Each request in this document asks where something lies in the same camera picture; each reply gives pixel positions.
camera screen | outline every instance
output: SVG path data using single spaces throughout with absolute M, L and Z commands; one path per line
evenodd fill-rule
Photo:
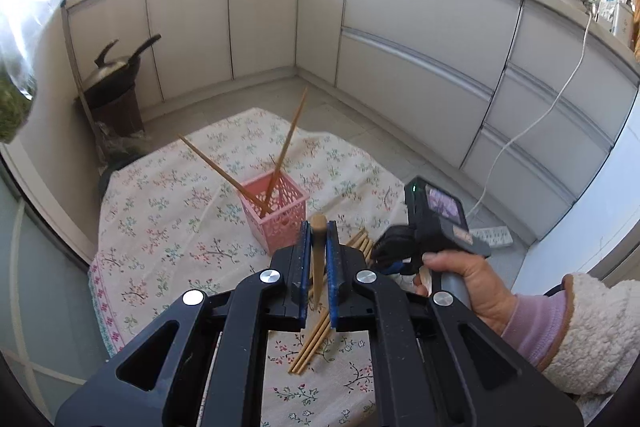
M 437 190 L 437 188 L 427 187 L 427 203 L 433 212 L 437 212 L 442 217 L 446 217 L 454 223 L 462 225 L 458 204 L 451 196 Z

floral tablecloth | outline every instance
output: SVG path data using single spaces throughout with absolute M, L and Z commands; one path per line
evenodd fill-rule
M 190 140 L 243 181 L 273 168 L 288 129 L 287 121 L 254 108 Z M 360 227 L 375 239 L 389 224 L 406 223 L 402 183 L 331 134 L 297 129 L 284 168 L 310 193 L 307 217 L 322 212 L 336 220 L 342 242 Z M 108 351 L 122 349 L 184 291 L 228 291 L 269 263 L 235 190 L 181 141 L 115 172 L 90 269 Z M 303 375 L 287 373 L 321 310 L 309 311 L 301 333 L 270 333 L 262 427 L 356 425 L 374 410 L 366 333 L 332 333 Z

metal bolt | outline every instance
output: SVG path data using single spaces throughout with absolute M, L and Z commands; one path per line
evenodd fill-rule
M 451 306 L 453 304 L 453 297 L 447 292 L 438 292 L 433 296 L 433 302 L 438 306 Z
M 280 279 L 280 272 L 278 270 L 265 270 L 260 274 L 260 280 L 266 283 L 278 282 Z
M 365 284 L 372 283 L 377 278 L 378 277 L 376 276 L 375 272 L 372 272 L 371 270 L 360 270 L 358 273 L 356 273 L 356 279 Z
M 195 306 L 204 300 L 204 293 L 200 290 L 189 290 L 182 296 L 182 302 L 187 306 Z

white power cord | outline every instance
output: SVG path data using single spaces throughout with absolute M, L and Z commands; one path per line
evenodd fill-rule
M 566 89 L 566 86 L 569 85 L 569 82 L 571 82 L 574 79 L 575 73 L 577 73 L 578 68 L 580 68 L 580 65 L 582 64 L 582 61 L 584 60 L 584 51 L 587 47 L 587 35 L 589 35 L 589 28 L 591 26 L 591 21 L 593 20 L 593 15 L 591 13 L 591 10 L 589 11 L 589 21 L 587 22 L 587 27 L 584 30 L 584 37 L 582 38 L 582 53 L 580 54 L 580 60 L 578 61 L 578 65 L 575 67 L 574 72 L 571 74 L 571 76 L 569 77 L 569 79 L 564 83 L 564 86 L 562 86 L 562 89 L 560 90 L 560 92 L 558 93 L 558 96 L 556 96 L 556 99 L 554 100 L 554 103 L 551 104 L 551 107 L 549 107 L 549 109 L 546 110 L 545 114 L 543 114 L 540 118 L 538 118 L 534 123 L 532 123 L 531 125 L 529 125 L 529 127 L 527 127 L 524 131 L 522 131 L 520 134 L 517 134 L 516 136 L 514 136 L 513 138 L 511 138 L 503 147 L 502 149 L 500 149 L 500 152 L 498 152 L 498 155 L 495 157 L 494 160 L 494 164 L 491 165 L 491 168 L 489 169 L 489 174 L 487 174 L 486 177 L 486 181 L 484 182 L 484 187 L 482 188 L 482 194 L 480 196 L 480 199 L 476 202 L 476 204 L 473 206 L 473 208 L 468 211 L 465 215 L 465 218 L 468 219 L 469 216 L 471 216 L 471 214 L 473 214 L 473 212 L 476 210 L 476 208 L 478 208 L 478 206 L 480 205 L 480 203 L 482 203 L 482 200 L 484 199 L 484 196 L 486 195 L 486 188 L 489 185 L 489 179 L 491 178 L 491 173 L 494 171 L 494 167 L 495 164 L 498 162 L 498 158 L 502 155 L 503 152 L 505 152 L 516 140 L 519 140 L 520 138 L 522 138 L 523 136 L 525 136 L 531 129 L 533 129 L 535 126 L 537 126 L 545 117 L 546 115 L 548 115 L 554 107 L 556 107 L 556 103 L 558 103 L 558 100 L 560 100 L 560 97 L 562 96 L 562 93 L 564 93 L 564 90 Z

gray handle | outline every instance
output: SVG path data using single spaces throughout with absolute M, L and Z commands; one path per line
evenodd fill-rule
M 440 286 L 443 291 L 449 292 L 467 308 L 471 309 L 471 299 L 469 298 L 469 292 L 466 289 L 465 280 L 462 279 L 462 275 L 443 272 L 441 274 Z

